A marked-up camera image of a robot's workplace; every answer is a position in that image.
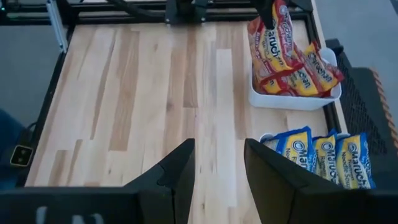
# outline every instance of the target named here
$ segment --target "floor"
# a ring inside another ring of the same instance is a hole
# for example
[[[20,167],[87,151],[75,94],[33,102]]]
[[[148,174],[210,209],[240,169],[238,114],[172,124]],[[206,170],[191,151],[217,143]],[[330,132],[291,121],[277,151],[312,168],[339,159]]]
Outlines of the floor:
[[[384,85],[391,113],[398,76],[398,0],[318,0],[326,39],[338,38],[352,66],[376,69]],[[42,0],[25,0],[26,3]],[[33,123],[47,91],[58,47],[51,27],[0,27],[0,108],[24,125]]]

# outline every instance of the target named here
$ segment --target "white bowl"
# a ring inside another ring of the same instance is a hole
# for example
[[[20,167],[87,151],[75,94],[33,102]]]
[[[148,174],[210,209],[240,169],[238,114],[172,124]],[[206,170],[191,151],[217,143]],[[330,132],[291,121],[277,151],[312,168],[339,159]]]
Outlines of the white bowl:
[[[329,48],[322,48],[319,51],[323,60],[337,66],[336,55]],[[334,102],[341,96],[340,83],[333,87],[330,92],[330,97],[302,97],[302,96],[277,96],[277,95],[263,95],[256,92],[252,85],[252,74],[249,75],[249,102],[255,107],[261,108],[279,108],[289,110],[316,110],[329,103]]]
[[[266,140],[266,139],[271,139],[272,137],[274,137],[272,134],[270,133],[264,133],[261,138],[259,139],[259,142],[261,142],[262,140]]]

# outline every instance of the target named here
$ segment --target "maruchan ramen package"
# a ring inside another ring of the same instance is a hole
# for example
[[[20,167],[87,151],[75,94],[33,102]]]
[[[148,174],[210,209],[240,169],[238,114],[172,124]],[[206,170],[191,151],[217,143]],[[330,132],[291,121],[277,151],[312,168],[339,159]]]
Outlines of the maruchan ramen package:
[[[313,138],[312,144],[317,153],[316,173],[326,180],[339,184],[336,169],[336,132],[332,130],[326,137]]]
[[[319,54],[319,46],[316,42],[310,44],[304,55],[324,92],[331,90],[344,79],[343,74],[337,67],[322,60]]]
[[[342,137],[336,144],[336,165],[340,183],[346,189],[373,189],[366,134]]]
[[[317,76],[311,69],[303,52],[294,45],[294,56],[302,63],[303,67],[289,75],[289,87],[294,96],[318,96],[324,92]]]
[[[260,17],[248,24],[253,75],[262,88],[269,80],[289,75],[302,67],[293,55],[293,29],[289,9],[283,0],[272,5],[275,29],[267,29]]]
[[[262,89],[265,94],[271,95],[291,95],[289,91],[288,77],[277,77],[263,84]]]
[[[312,146],[311,129],[308,126],[277,134],[265,140],[263,144],[304,169],[315,171],[317,159]]]

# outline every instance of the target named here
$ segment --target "wooden table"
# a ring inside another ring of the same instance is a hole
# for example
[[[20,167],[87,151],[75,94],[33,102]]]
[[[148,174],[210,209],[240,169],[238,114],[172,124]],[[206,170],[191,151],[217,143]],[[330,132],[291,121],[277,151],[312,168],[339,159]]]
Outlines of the wooden table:
[[[327,128],[322,109],[249,104],[246,24],[77,26],[26,185],[122,186],[195,138],[190,222],[259,223],[244,139]],[[303,21],[294,21],[294,38],[309,44]],[[339,101],[336,109],[346,132]]]

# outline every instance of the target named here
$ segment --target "black plastic bracket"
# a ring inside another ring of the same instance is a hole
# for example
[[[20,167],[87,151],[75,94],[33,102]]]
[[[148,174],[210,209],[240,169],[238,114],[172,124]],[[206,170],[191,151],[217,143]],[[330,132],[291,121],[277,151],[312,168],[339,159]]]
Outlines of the black plastic bracket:
[[[335,103],[329,103],[323,107],[323,112],[325,114],[326,126],[328,130],[336,130],[338,133],[341,132],[341,126],[337,115]]]
[[[70,6],[67,0],[55,0],[61,16],[62,24],[72,26],[78,19],[78,13]]]
[[[340,44],[338,39],[330,39],[326,40],[326,46],[334,51],[336,57],[339,57],[341,53],[344,51],[344,47]]]
[[[312,2],[311,0],[286,0],[289,6],[295,6],[301,8],[303,11],[312,12]]]
[[[165,23],[186,24],[206,22],[208,0],[167,0]]]
[[[15,167],[27,167],[29,166],[32,156],[33,149],[27,146],[16,146],[10,159],[10,165]]]
[[[256,8],[267,29],[275,29],[272,19],[272,5],[274,1],[275,0],[250,0],[250,3]]]

